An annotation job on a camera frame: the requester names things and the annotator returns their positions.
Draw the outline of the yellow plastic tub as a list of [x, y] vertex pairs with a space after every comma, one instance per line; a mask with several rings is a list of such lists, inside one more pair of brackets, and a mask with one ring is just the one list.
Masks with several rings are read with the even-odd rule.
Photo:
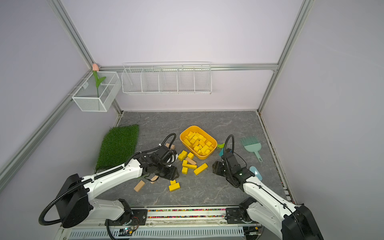
[[198, 126], [190, 126], [180, 134], [183, 145], [200, 160], [207, 159], [218, 147], [217, 141]]

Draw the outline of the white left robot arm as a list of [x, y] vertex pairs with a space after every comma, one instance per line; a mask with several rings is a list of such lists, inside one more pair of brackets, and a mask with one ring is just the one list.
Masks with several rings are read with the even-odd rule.
[[125, 200], [105, 201], [97, 197], [126, 181], [152, 174], [173, 181], [179, 177], [177, 167], [173, 166], [177, 158], [176, 150], [161, 145], [150, 151], [137, 152], [126, 163], [104, 172], [84, 178], [72, 175], [57, 197], [44, 208], [39, 224], [61, 224], [63, 228], [72, 228], [85, 220], [105, 220], [113, 226], [139, 225], [140, 221]]

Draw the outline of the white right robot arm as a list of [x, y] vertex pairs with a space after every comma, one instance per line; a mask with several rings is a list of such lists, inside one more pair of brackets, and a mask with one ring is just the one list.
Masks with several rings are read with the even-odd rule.
[[238, 210], [227, 210], [229, 224], [259, 223], [281, 240], [321, 240], [323, 236], [310, 211], [295, 205], [269, 189], [250, 169], [242, 168], [234, 153], [226, 150], [213, 164], [213, 173], [222, 177], [249, 197]]

